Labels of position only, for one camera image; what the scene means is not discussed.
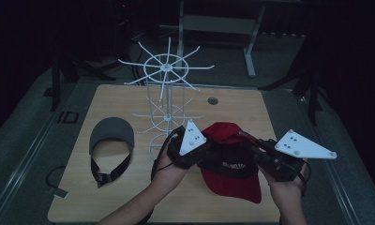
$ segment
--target red baseball cap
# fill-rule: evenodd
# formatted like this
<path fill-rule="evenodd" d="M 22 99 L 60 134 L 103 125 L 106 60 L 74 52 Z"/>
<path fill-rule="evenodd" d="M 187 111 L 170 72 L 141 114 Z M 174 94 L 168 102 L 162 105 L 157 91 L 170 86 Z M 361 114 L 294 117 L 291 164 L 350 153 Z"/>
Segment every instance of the red baseball cap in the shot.
<path fill-rule="evenodd" d="M 252 154 L 242 146 L 243 131 L 234 123 L 216 122 L 202 131 L 207 140 L 218 143 L 213 153 L 199 162 L 205 184 L 217 195 L 260 203 L 258 167 Z"/>

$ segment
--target dark background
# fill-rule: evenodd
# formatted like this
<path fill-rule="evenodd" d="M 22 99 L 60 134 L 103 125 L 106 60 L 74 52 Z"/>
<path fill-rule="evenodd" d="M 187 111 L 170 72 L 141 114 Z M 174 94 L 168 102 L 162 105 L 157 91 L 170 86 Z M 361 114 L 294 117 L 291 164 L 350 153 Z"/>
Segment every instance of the dark background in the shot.
<path fill-rule="evenodd" d="M 266 4 L 261 32 L 307 35 L 294 65 L 320 72 L 375 183 L 375 0 Z M 210 8 L 217 14 L 226 7 Z M 156 38 L 158 25 L 177 24 L 177 17 L 178 1 L 0 1 L 0 127 L 55 53 L 91 61 L 122 57 L 134 25 Z M 70 70 L 66 75 L 78 80 Z"/>

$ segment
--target hat rack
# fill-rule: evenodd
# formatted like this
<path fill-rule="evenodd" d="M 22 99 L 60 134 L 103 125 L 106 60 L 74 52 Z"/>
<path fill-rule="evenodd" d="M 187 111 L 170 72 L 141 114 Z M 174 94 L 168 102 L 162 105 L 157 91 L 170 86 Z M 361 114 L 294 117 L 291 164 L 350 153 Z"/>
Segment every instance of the hat rack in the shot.
<path fill-rule="evenodd" d="M 131 63 L 118 60 L 120 63 L 132 66 L 142 67 L 144 76 L 133 82 L 125 82 L 125 85 L 132 85 L 140 82 L 145 82 L 147 87 L 147 99 L 149 102 L 149 114 L 134 113 L 135 116 L 148 117 L 152 126 L 140 133 L 146 133 L 150 130 L 157 129 L 161 131 L 159 135 L 152 139 L 149 143 L 149 154 L 151 159 L 155 160 L 152 155 L 151 149 L 153 147 L 161 147 L 161 144 L 155 144 L 155 141 L 162 136 L 167 137 L 174 128 L 185 124 L 187 119 L 200 118 L 202 116 L 186 116 L 185 107 L 192 99 L 185 100 L 185 89 L 187 87 L 200 91 L 187 81 L 187 76 L 192 69 L 206 70 L 213 68 L 210 67 L 190 67 L 187 58 L 196 53 L 200 46 L 193 52 L 181 57 L 171 53 L 171 38 L 168 40 L 168 50 L 166 53 L 152 54 L 150 53 L 141 42 L 138 42 L 140 47 L 147 52 L 150 57 L 143 63 Z M 175 104 L 174 99 L 174 86 L 182 83 L 182 99 L 180 105 Z M 155 102 L 151 95 L 152 88 L 160 88 L 158 102 Z"/>

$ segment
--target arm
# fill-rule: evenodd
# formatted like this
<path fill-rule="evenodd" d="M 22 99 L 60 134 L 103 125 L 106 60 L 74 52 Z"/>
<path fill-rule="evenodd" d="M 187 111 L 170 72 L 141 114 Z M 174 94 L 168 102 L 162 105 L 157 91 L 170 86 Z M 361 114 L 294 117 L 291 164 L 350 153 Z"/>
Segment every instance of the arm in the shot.
<path fill-rule="evenodd" d="M 278 210 L 283 225 L 306 225 L 302 210 L 302 181 L 299 177 L 291 182 L 277 182 L 271 175 L 262 170 L 269 183 L 270 193 Z"/>
<path fill-rule="evenodd" d="M 158 168 L 171 163 L 166 153 L 167 151 L 164 151 L 161 154 Z M 177 168 L 174 165 L 158 171 L 147 188 L 102 219 L 99 225 L 137 224 L 180 184 L 186 172 L 187 170 Z"/>

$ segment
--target wooden tabletop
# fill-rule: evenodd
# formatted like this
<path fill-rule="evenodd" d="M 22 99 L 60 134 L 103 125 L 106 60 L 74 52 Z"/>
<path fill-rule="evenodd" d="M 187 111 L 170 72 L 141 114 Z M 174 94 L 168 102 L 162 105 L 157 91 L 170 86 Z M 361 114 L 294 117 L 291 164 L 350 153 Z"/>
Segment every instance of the wooden tabletop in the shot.
<path fill-rule="evenodd" d="M 153 103 L 148 101 L 148 90 Z M 153 160 L 149 154 L 149 144 L 163 133 L 150 129 L 159 127 L 164 117 L 160 110 L 158 118 L 151 122 L 150 107 L 154 110 L 161 105 L 159 86 L 127 86 L 103 84 L 98 87 L 79 137 L 75 143 L 59 188 L 68 192 L 65 199 L 54 197 L 48 219 L 52 222 L 96 222 L 130 200 L 150 183 Z M 186 121 L 179 117 L 178 107 L 184 106 L 185 117 L 193 118 L 196 126 L 203 130 L 215 122 L 234 122 L 251 135 L 276 139 L 268 112 L 259 91 L 241 89 L 200 88 L 196 91 L 182 87 L 172 89 L 174 120 Z M 218 104 L 208 103 L 216 98 Z M 127 120 L 135 133 L 135 148 L 127 170 L 113 183 L 98 188 L 91 174 L 89 139 L 94 126 L 102 119 L 121 117 Z M 155 139 L 153 144 L 161 144 L 165 135 Z M 123 142 L 100 142 L 96 147 L 96 162 L 104 173 L 111 171 L 127 155 Z M 151 148 L 153 156 L 157 148 Z M 275 222 L 278 209 L 270 196 L 269 186 L 260 173 L 262 202 L 255 204 L 246 200 L 223 197 L 214 194 L 204 183 L 200 169 L 193 166 L 182 183 L 155 208 L 149 222 Z"/>

